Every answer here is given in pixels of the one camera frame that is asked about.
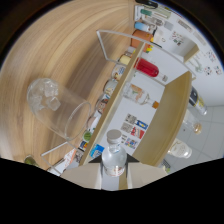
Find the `shelf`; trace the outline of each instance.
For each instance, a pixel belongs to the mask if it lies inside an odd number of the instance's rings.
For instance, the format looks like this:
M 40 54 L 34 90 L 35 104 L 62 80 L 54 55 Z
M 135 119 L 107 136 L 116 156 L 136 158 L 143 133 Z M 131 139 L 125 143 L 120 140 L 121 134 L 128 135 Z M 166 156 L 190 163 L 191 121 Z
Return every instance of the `shelf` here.
M 85 150 L 85 153 L 79 163 L 79 166 L 85 165 L 87 164 L 90 160 L 92 160 L 93 158 L 91 158 L 89 156 L 89 152 L 92 149 L 93 145 L 95 143 L 99 143 L 100 140 L 102 139 L 103 135 L 105 134 L 105 131 L 110 123 L 110 121 L 113 118 L 113 114 L 116 111 L 116 108 L 118 107 L 122 97 L 120 96 L 120 92 L 121 89 L 124 86 L 124 83 L 126 81 L 130 81 L 132 76 L 134 75 L 134 71 L 135 69 L 133 69 L 134 64 L 136 62 L 136 59 L 140 56 L 140 54 L 142 53 L 142 50 L 144 48 L 144 43 L 141 42 L 139 44 L 139 46 L 136 49 L 135 54 L 133 55 L 133 57 L 131 58 L 130 62 L 128 63 L 120 81 L 118 82 L 116 89 L 113 92 L 113 95 L 111 96 L 110 100 L 108 101 L 108 104 L 105 108 L 104 113 L 102 114 L 99 123 L 97 124 L 96 129 L 93 132 L 93 135 L 87 145 L 87 148 Z

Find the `shelf unit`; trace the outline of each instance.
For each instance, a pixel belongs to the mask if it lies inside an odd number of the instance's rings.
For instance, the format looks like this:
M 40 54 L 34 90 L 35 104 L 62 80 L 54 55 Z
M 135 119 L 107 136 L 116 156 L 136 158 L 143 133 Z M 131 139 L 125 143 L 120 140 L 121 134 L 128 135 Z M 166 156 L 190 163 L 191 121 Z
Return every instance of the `shelf unit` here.
M 121 100 L 120 92 L 122 90 L 122 87 L 124 86 L 124 83 L 126 81 L 131 80 L 136 71 L 134 65 L 137 58 L 140 57 L 145 43 L 153 45 L 153 43 L 147 42 L 132 35 L 104 30 L 97 32 L 106 60 L 112 61 L 114 63 L 118 62 L 107 57 L 100 37 L 100 32 L 111 32 L 131 38 L 136 38 L 140 40 L 140 44 L 136 48 L 134 55 L 128 63 L 120 81 L 118 82 L 117 87 L 114 90 L 113 95 L 111 96 L 105 108 L 105 111 L 102 114 L 100 121 L 97 124 L 97 127 L 87 145 L 79 166 L 85 165 L 92 160 L 92 158 L 89 156 L 90 150 L 92 149 L 94 144 L 99 143 L 102 136 L 106 134 L 105 132 L 109 125 L 109 122 L 112 120 L 113 114 L 116 111 L 116 108 L 119 106 L 119 102 Z M 192 74 L 187 71 L 174 81 L 165 85 L 165 90 L 160 101 L 160 105 L 153 117 L 153 120 L 150 123 L 149 128 L 146 131 L 139 146 L 132 155 L 141 163 L 151 166 L 158 166 L 162 159 L 165 157 L 184 119 L 184 115 L 189 102 L 191 81 Z M 120 177 L 119 189 L 127 189 L 125 173 Z

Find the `glass jar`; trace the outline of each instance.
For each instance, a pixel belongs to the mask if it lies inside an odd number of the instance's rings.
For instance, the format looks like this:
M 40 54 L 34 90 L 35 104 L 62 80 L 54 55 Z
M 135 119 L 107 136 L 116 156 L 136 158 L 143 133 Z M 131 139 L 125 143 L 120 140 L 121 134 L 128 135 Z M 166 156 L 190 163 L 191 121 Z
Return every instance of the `glass jar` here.
M 173 144 L 171 145 L 168 154 L 178 157 L 178 158 L 189 158 L 192 154 L 192 149 L 188 145 L 179 139 L 175 138 Z
M 186 128 L 193 131 L 195 134 L 201 133 L 202 126 L 200 121 L 188 109 L 186 110 L 183 124 Z

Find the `bottle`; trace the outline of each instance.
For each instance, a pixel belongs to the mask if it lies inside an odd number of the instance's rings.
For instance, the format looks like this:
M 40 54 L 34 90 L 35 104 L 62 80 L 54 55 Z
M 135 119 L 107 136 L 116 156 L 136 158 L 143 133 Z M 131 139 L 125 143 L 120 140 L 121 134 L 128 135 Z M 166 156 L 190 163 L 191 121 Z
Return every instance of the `bottle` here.
M 160 77 L 164 82 L 167 81 L 168 77 L 166 75 L 161 74 L 159 72 L 159 69 L 157 66 L 154 64 L 150 63 L 149 61 L 143 59 L 143 58 L 138 58 L 136 60 L 135 66 L 134 66 L 138 71 L 151 76 L 151 77 Z
M 183 125 L 197 135 L 201 133 L 202 126 L 199 120 L 188 109 L 184 116 Z
M 175 138 L 173 144 L 171 145 L 168 154 L 178 157 L 178 158 L 189 158 L 192 154 L 192 149 L 188 145 L 179 139 Z
M 125 83 L 122 95 L 123 97 L 140 105 L 149 104 L 154 109 L 157 109 L 159 106 L 159 103 L 157 101 L 150 99 L 148 92 L 138 86 L 131 84 L 130 82 Z
M 207 114 L 207 106 L 204 104 L 202 97 L 199 96 L 197 90 L 193 86 L 191 87 L 189 103 L 195 107 L 201 115 Z
M 112 129 L 107 132 L 108 148 L 103 150 L 102 162 L 105 173 L 111 177 L 120 176 L 125 169 L 127 153 L 121 144 L 121 132 Z

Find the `clear plastic container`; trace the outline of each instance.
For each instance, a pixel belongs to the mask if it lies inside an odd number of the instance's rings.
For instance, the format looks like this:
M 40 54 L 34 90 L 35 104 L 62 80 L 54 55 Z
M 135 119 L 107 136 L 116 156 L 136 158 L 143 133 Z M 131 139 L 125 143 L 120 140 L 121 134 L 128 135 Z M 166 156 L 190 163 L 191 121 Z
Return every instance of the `clear plastic container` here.
M 127 153 L 121 144 L 121 132 L 113 129 L 107 132 L 109 146 L 103 150 L 102 162 L 105 173 L 111 177 L 120 176 L 125 169 Z
M 91 112 L 89 102 L 48 78 L 29 85 L 27 102 L 39 121 L 67 141 L 84 130 Z
M 143 90 L 142 88 L 131 84 L 130 82 L 126 82 L 124 88 L 122 90 L 123 97 L 139 104 L 149 104 L 154 109 L 157 109 L 159 103 L 153 99 L 150 99 L 149 93 Z
M 186 110 L 183 124 L 186 128 L 193 131 L 195 134 L 198 135 L 201 133 L 202 125 L 200 121 L 188 109 Z

